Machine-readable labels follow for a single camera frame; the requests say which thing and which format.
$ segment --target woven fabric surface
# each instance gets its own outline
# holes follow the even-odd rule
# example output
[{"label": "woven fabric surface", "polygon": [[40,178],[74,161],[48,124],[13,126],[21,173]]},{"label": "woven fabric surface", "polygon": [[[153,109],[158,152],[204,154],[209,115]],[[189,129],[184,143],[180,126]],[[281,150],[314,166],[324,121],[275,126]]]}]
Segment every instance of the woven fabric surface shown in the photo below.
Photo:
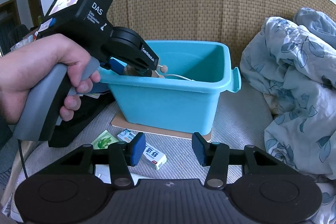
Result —
[{"label": "woven fabric surface", "polygon": [[237,66],[266,17],[292,20],[301,7],[336,19],[336,5],[330,0],[114,0],[107,16],[113,25],[131,28],[145,40],[224,43]]},{"label": "woven fabric surface", "polygon": [[[91,143],[104,130],[116,137],[122,129],[112,127],[110,122],[118,111],[116,102],[107,106],[68,147],[49,148],[48,142],[42,142],[26,160],[28,175],[38,172],[80,145]],[[221,93],[212,129],[212,141],[226,143],[233,149],[243,149],[247,144],[254,144],[264,150],[264,129],[271,122],[272,117],[263,94],[243,79],[238,93]],[[156,171],[140,160],[137,166],[129,168],[132,173],[156,179],[199,178],[204,183],[209,167],[198,164],[191,140],[146,134],[146,141],[165,153],[167,162]],[[227,182],[233,183],[241,175],[241,166],[231,165]],[[21,171],[15,189],[24,179],[25,175]],[[20,220],[15,202],[11,205],[11,216]]]}]

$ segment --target woven rattan panel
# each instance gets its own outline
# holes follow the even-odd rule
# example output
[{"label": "woven rattan panel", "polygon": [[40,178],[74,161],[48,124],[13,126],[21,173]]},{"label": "woven rattan panel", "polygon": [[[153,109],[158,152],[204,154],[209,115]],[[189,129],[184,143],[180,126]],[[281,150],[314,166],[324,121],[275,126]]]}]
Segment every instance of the woven rattan panel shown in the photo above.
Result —
[{"label": "woven rattan panel", "polygon": [[237,66],[266,17],[291,20],[301,7],[336,19],[336,5],[329,0],[114,0],[108,20],[135,30],[145,40],[222,42],[230,49],[232,65]]}]

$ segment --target teal plastic basin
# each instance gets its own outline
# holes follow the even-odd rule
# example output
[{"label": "teal plastic basin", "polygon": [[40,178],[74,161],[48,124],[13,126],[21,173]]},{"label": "teal plastic basin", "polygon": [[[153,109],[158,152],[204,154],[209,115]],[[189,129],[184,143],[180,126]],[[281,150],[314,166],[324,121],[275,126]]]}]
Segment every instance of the teal plastic basin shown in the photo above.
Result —
[{"label": "teal plastic basin", "polygon": [[126,120],[208,134],[220,93],[226,90],[235,93],[241,88],[238,68],[231,70],[228,47],[205,41],[146,42],[159,56],[160,64],[168,66],[168,74],[194,81],[117,75],[100,68],[101,82],[109,84]]}]

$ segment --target black cable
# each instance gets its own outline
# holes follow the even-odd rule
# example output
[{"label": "black cable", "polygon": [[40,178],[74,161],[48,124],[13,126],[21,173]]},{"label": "black cable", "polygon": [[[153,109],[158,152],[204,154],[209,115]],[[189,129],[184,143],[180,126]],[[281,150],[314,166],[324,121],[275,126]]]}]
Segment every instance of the black cable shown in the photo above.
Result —
[{"label": "black cable", "polygon": [[17,143],[19,145],[19,154],[20,154],[20,159],[21,159],[21,164],[22,164],[22,168],[23,168],[23,172],[25,172],[25,177],[26,179],[28,178],[27,175],[27,170],[26,170],[26,166],[25,166],[25,161],[23,159],[23,154],[22,154],[22,147],[21,147],[21,140],[17,140]]}]

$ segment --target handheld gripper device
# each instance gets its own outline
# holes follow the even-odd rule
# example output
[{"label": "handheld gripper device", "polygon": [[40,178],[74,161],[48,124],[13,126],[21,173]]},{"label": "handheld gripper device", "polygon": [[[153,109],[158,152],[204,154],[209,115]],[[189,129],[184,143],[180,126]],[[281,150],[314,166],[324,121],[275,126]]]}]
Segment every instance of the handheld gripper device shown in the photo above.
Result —
[{"label": "handheld gripper device", "polygon": [[[133,66],[141,75],[151,76],[159,58],[133,30],[115,27],[107,20],[113,0],[54,0],[38,38],[60,33],[89,52],[91,60],[82,80],[101,66],[111,69],[111,57]],[[67,66],[56,64],[28,95],[14,136],[19,140],[48,141],[61,123],[59,110],[67,95],[76,94],[67,75]]]}]

